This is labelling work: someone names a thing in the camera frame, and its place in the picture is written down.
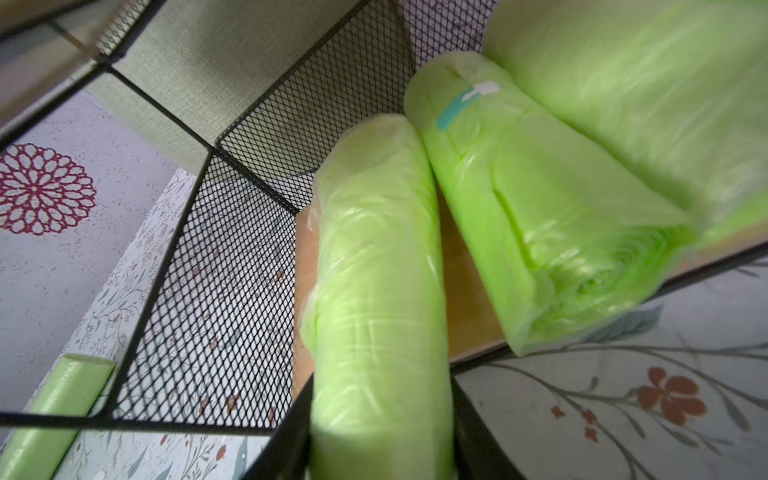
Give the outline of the green roll front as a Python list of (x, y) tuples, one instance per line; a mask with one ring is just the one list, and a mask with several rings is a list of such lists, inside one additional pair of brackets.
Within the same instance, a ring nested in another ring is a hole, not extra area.
[(502, 1), (483, 51), (707, 242), (766, 222), (765, 2)]

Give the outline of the green roll diagonal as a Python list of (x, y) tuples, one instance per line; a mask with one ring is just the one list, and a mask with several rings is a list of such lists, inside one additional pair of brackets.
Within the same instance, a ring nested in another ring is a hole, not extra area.
[(697, 239), (686, 212), (481, 54), (423, 65), (404, 110), (519, 356), (635, 307)]

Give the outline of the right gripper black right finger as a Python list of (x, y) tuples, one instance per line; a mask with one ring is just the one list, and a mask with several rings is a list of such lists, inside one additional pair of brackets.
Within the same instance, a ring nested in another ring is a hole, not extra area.
[(455, 377), (451, 378), (457, 479), (524, 480)]

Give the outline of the green roll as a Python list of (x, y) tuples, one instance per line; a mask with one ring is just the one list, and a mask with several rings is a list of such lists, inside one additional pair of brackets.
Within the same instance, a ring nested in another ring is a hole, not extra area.
[(766, 222), (765, 2), (502, 1), (483, 51), (707, 242)]
[(301, 321), (315, 364), (313, 479), (455, 472), (437, 192), (398, 114), (347, 130), (317, 170), (317, 277)]
[[(115, 362), (82, 354), (62, 356), (30, 404), (32, 414), (85, 417), (104, 390)], [(17, 429), (1, 456), (3, 479), (51, 479), (75, 440), (76, 430)]]

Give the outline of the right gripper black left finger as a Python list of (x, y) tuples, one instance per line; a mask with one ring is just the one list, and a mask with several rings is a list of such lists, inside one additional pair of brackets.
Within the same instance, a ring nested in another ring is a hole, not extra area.
[(301, 389), (286, 417), (242, 479), (306, 479), (310, 459), (310, 416), (314, 378)]

